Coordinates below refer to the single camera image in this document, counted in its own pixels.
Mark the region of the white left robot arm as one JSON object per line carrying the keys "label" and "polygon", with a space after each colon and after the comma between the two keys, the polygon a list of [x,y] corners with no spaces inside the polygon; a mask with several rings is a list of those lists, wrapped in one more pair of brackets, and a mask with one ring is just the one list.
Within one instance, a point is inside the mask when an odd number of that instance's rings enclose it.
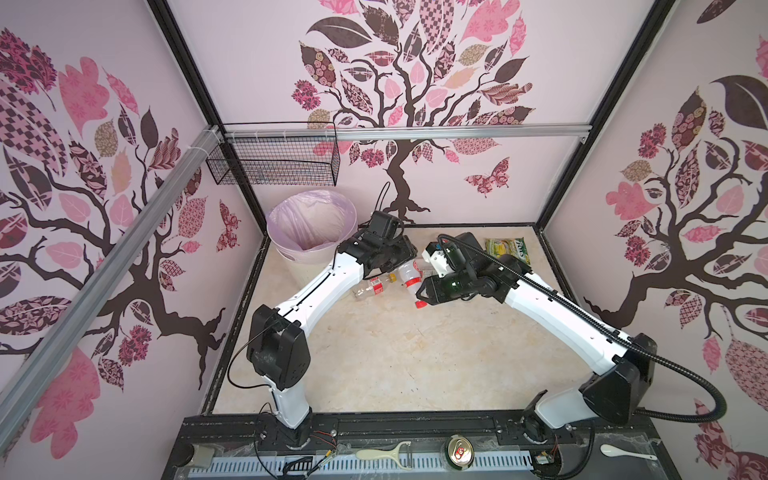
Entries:
{"label": "white left robot arm", "polygon": [[391,273],[416,257],[404,234],[358,233],[298,293],[276,307],[259,306],[251,320],[246,358],[269,387],[278,421],[296,430],[310,416],[303,377],[311,363],[309,337],[323,316],[372,273]]}

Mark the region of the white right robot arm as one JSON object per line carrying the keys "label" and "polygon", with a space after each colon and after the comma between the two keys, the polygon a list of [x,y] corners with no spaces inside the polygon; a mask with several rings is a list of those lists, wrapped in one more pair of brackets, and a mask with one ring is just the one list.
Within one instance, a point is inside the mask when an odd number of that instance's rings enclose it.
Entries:
{"label": "white right robot arm", "polygon": [[435,306],[494,299],[536,321],[590,368],[581,385],[542,391],[529,403],[520,422],[530,438],[540,442],[549,431],[582,420],[629,422],[653,380],[654,366],[647,356],[657,347],[650,337],[610,328],[552,289],[524,261],[485,252],[469,232],[439,236],[422,258],[434,273],[424,280],[419,300]]}

